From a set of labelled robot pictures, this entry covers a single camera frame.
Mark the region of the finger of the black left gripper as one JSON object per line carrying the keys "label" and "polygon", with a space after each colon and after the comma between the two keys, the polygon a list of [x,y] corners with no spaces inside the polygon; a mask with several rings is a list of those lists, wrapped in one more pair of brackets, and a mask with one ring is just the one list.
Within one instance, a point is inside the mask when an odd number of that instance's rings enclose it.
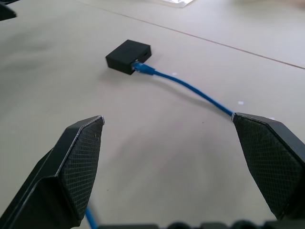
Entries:
{"label": "finger of the black left gripper", "polygon": [[17,14],[12,9],[0,2],[0,21],[16,18]]}

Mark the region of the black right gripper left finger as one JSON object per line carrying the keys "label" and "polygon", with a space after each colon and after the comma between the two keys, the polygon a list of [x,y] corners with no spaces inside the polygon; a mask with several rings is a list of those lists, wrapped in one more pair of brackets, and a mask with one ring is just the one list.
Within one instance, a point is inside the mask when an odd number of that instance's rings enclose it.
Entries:
{"label": "black right gripper left finger", "polygon": [[99,115],[64,130],[0,217],[0,229],[80,226],[97,173],[103,125]]}

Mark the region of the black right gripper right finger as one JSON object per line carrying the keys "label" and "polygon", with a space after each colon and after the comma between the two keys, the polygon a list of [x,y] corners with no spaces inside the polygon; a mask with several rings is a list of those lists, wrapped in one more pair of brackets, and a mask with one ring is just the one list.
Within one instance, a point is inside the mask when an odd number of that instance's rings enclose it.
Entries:
{"label": "black right gripper right finger", "polygon": [[305,143],[283,123],[234,113],[248,169],[277,219],[305,219]]}

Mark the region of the small black box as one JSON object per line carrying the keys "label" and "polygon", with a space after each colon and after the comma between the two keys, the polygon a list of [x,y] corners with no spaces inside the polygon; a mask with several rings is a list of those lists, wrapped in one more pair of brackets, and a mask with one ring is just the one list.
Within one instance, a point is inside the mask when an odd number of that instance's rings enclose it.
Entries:
{"label": "small black box", "polygon": [[135,62],[146,62],[152,55],[151,46],[141,42],[126,40],[105,58],[109,68],[131,75],[135,72]]}

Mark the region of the clear plastic sheet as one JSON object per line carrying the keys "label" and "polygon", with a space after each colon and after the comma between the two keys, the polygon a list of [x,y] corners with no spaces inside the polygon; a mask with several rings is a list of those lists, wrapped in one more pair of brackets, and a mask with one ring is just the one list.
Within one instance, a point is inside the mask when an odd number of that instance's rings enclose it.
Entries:
{"label": "clear plastic sheet", "polygon": [[185,8],[186,6],[196,2],[197,0],[158,0],[161,4],[175,7],[175,8]]}

